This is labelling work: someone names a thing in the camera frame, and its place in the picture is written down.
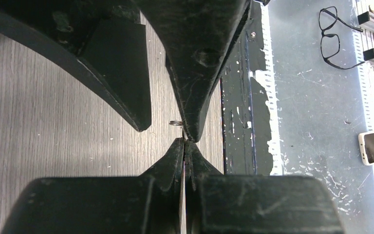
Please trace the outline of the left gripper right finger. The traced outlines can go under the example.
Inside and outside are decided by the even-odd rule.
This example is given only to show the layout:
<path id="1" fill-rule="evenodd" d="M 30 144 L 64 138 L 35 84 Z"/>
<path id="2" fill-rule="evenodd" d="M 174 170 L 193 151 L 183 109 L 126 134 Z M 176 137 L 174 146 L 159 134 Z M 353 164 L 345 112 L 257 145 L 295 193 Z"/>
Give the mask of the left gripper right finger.
<path id="1" fill-rule="evenodd" d="M 196 143 L 185 142 L 185 192 L 186 192 L 186 226 L 188 234 L 201 232 L 202 196 L 200 185 L 209 175 L 220 175 L 200 152 Z"/>

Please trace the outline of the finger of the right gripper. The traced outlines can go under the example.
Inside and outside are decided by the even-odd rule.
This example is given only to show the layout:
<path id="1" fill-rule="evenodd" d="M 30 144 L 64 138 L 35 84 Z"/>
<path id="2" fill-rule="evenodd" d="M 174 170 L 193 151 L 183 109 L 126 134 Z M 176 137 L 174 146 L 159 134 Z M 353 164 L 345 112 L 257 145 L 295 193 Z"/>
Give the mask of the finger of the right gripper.
<path id="1" fill-rule="evenodd" d="M 212 93 L 240 35 L 247 0 L 137 0 L 166 52 L 185 134 L 198 142 Z"/>
<path id="2" fill-rule="evenodd" d="M 151 126 L 146 28 L 130 0 L 0 0 L 0 33 L 68 72 L 136 131 Z"/>

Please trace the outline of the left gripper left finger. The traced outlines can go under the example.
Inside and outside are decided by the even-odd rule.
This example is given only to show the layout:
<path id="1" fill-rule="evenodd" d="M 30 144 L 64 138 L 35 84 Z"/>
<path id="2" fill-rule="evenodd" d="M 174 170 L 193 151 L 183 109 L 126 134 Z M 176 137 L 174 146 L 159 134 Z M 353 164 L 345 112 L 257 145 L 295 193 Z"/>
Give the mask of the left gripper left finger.
<path id="1" fill-rule="evenodd" d="M 181 232 L 181 193 L 185 141 L 176 138 L 167 152 L 144 173 L 152 180 L 148 198 L 148 233 L 179 234 Z"/>

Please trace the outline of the small silver key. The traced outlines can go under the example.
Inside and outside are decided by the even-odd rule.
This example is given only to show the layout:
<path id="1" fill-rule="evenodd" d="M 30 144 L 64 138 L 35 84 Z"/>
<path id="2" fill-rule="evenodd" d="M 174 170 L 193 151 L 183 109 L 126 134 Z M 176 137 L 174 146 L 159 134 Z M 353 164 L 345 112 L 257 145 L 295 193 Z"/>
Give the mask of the small silver key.
<path id="1" fill-rule="evenodd" d="M 179 127 L 181 129 L 182 138 L 183 139 L 186 138 L 185 137 L 184 126 L 183 126 L 183 122 L 182 121 L 180 121 L 180 120 L 171 120 L 169 122 L 169 125 Z"/>

